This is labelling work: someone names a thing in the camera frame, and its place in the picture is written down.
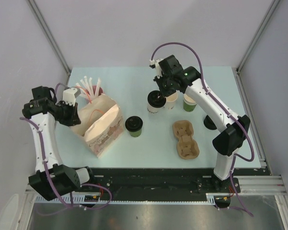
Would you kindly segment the printed paper takeout bag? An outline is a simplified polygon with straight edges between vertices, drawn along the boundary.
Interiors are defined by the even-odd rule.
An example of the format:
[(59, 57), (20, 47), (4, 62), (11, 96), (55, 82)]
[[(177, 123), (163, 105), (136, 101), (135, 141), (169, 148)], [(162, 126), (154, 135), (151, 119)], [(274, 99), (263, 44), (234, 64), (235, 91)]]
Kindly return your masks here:
[(78, 111), (81, 123), (71, 130), (98, 158), (124, 132), (124, 119), (115, 100), (100, 94)]

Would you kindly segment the black cup lid stack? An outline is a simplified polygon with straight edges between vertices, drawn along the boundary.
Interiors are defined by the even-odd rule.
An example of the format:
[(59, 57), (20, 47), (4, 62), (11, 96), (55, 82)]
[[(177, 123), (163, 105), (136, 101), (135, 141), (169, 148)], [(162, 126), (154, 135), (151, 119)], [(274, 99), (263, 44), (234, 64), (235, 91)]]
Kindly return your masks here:
[(209, 130), (217, 130), (217, 127), (208, 115), (204, 119), (204, 126)]

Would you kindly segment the brown pulp cup carrier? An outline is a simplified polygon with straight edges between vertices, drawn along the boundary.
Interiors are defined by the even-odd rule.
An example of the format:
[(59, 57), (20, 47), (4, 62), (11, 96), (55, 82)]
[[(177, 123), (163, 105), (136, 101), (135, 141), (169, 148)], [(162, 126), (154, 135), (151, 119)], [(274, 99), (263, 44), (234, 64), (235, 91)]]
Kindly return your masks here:
[(194, 130), (188, 120), (176, 121), (172, 125), (173, 134), (178, 140), (177, 152), (180, 158), (192, 160), (199, 156), (200, 150), (197, 142), (193, 139)]

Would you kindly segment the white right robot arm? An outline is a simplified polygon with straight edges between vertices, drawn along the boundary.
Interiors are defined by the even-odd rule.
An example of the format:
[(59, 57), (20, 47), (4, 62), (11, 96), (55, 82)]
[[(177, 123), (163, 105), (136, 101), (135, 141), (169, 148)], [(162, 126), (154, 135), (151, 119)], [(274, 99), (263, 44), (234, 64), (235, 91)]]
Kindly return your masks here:
[(212, 141), (217, 151), (212, 188), (224, 192), (229, 187), (233, 157), (244, 141), (249, 139), (250, 119), (229, 109), (205, 86), (204, 79), (195, 67), (183, 68), (174, 55), (165, 59), (152, 59), (149, 66), (156, 70), (154, 81), (163, 96), (169, 97), (176, 91), (187, 95), (197, 102), (219, 131), (219, 135)]

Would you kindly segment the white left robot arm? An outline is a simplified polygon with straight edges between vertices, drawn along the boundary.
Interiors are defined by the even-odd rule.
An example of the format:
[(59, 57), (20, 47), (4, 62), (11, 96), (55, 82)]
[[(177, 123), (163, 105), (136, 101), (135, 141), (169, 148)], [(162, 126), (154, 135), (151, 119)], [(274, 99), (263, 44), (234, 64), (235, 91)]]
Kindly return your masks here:
[(29, 123), (36, 150), (35, 174), (29, 176), (29, 185), (47, 201), (62, 200), (63, 195), (80, 188), (90, 192), (96, 187), (89, 167), (76, 170), (62, 163), (55, 138), (57, 123), (67, 127), (81, 123), (76, 102), (80, 93), (78, 88), (66, 88), (58, 101), (55, 89), (39, 86), (32, 89), (33, 98), (22, 109), (21, 120)]

